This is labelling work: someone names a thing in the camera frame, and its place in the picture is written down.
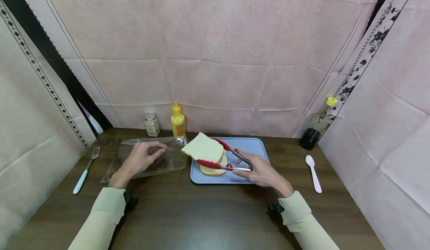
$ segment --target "plastic bag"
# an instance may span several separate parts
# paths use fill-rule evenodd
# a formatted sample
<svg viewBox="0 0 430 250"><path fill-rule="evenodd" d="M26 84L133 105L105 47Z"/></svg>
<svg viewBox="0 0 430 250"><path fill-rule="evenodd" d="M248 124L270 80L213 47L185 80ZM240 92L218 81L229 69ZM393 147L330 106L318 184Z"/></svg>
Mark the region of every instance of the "plastic bag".
<svg viewBox="0 0 430 250"><path fill-rule="evenodd" d="M152 142L158 141L164 143L167 148L164 153L159 156L154 163L152 163L145 171L136 174L132 179L152 176L156 174L164 174L172 171L180 170L185 168L187 164L187 156L182 153L181 149L187 144L186 137L154 137L154 138L141 138L141 139L126 139L122 140L121 146L117 154L114 154L113 161L108 168L105 176L100 183L106 183L110 181L112 175L118 171L122 166L125 159L133 149L133 146L138 142ZM157 148L151 148L148 150L148 154L153 154Z"/></svg>

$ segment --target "light blue tray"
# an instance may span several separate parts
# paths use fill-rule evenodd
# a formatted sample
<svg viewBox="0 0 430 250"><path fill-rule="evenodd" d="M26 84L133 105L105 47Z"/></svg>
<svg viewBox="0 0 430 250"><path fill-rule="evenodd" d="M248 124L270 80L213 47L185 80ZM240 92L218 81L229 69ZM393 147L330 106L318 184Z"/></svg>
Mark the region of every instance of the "light blue tray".
<svg viewBox="0 0 430 250"><path fill-rule="evenodd" d="M269 162L268 154L264 148L263 141L258 138L253 137L216 137L227 143L232 149L238 148L242 151L260 155L266 158ZM237 157L231 152L227 152L228 162L233 165L233 167L248 168L248 165L241 162L239 165L236 164ZM226 171L222 176L207 176L202 174L200 171L200 166L196 161L192 160L191 181L196 184L252 184L248 180L233 174L230 171Z"/></svg>

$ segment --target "dark liquid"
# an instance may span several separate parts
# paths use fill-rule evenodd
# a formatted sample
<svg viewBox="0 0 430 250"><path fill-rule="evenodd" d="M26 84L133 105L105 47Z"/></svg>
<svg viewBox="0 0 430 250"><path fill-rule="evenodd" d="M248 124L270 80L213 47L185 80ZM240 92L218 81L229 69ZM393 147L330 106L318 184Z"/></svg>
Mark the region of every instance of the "dark liquid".
<svg viewBox="0 0 430 250"><path fill-rule="evenodd" d="M307 128L305 133L300 138L299 145L304 149L311 150L315 147L318 140L320 139L321 134L316 129Z"/></svg>

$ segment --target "sandwich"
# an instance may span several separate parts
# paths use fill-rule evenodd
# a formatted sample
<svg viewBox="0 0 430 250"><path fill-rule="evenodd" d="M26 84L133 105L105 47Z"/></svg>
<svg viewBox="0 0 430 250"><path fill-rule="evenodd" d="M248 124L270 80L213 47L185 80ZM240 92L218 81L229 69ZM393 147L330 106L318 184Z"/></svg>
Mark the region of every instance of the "sandwich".
<svg viewBox="0 0 430 250"><path fill-rule="evenodd" d="M227 165L227 155L223 146L203 133L199 133L184 146L182 152L195 160L202 159L224 166ZM200 171L207 176L222 176L225 173L225 170L210 169L202 165L200 165Z"/></svg>

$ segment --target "yellow cap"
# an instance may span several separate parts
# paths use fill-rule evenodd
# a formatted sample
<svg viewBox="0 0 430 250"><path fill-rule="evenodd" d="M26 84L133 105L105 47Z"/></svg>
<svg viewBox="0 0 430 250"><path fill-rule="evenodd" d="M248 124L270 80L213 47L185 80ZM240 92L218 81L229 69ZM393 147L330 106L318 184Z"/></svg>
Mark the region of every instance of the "yellow cap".
<svg viewBox="0 0 430 250"><path fill-rule="evenodd" d="M178 106L178 102L175 102L175 106L173 106L172 110L174 115L181 114L181 107Z"/></svg>
<svg viewBox="0 0 430 250"><path fill-rule="evenodd" d="M328 106L335 106L337 103L337 99L333 98L333 97L329 97L327 98L327 100L325 101L325 104Z"/></svg>

